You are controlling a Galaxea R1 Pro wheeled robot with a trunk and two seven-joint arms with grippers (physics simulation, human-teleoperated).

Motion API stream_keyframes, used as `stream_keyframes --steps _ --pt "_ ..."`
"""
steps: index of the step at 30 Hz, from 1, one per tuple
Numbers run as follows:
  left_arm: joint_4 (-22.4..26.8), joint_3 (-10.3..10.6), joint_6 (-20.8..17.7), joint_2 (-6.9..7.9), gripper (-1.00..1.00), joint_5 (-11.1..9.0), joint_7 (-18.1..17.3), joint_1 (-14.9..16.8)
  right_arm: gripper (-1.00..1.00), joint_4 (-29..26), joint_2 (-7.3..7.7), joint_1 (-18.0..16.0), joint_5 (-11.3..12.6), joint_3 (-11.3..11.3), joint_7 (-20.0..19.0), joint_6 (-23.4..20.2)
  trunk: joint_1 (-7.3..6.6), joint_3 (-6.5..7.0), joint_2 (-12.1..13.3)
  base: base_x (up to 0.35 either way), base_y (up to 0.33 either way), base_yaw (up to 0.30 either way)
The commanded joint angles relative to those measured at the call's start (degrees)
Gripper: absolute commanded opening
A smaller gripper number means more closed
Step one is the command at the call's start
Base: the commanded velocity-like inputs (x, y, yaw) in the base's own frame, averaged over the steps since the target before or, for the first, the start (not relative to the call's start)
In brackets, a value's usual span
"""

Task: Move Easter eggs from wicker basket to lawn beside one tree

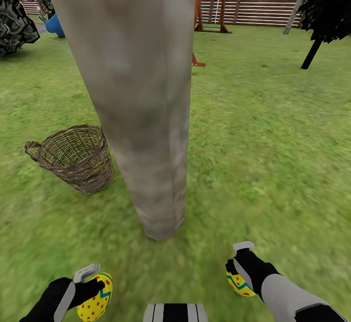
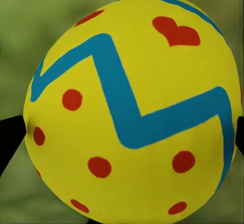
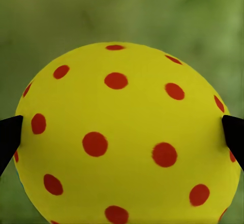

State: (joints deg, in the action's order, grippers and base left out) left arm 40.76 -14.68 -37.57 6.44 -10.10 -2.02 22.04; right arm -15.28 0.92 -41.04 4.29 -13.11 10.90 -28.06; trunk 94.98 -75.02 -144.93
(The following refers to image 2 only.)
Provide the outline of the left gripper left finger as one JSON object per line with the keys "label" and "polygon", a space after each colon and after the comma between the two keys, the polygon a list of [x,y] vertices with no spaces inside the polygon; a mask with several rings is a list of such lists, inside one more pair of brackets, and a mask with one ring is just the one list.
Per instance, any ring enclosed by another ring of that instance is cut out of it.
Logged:
{"label": "left gripper left finger", "polygon": [[22,115],[0,121],[0,176],[26,135]]}

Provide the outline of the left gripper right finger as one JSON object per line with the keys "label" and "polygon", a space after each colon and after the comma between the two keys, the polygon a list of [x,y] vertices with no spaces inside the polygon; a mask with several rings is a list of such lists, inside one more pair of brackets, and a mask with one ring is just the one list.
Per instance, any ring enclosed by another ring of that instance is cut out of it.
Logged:
{"label": "left gripper right finger", "polygon": [[239,116],[235,144],[244,156],[244,117]]}

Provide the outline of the easter egg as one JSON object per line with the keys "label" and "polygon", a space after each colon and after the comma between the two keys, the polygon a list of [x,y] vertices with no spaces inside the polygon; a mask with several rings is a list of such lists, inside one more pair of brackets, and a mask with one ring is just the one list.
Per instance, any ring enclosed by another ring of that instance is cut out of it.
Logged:
{"label": "easter egg", "polygon": [[173,224],[235,158],[242,93],[218,26],[187,0],[117,0],[71,27],[29,84],[26,148],[53,193],[102,224]]}

